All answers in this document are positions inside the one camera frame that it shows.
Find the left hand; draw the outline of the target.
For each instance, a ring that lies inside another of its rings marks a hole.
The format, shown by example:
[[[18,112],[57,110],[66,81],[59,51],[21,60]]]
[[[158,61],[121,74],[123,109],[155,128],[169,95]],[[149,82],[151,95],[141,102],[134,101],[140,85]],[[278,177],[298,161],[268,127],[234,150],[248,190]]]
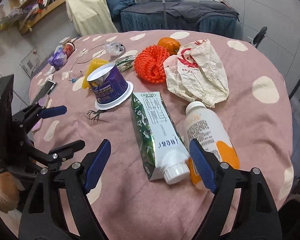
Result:
[[[17,208],[19,190],[10,172],[0,174],[0,211],[8,213]]]

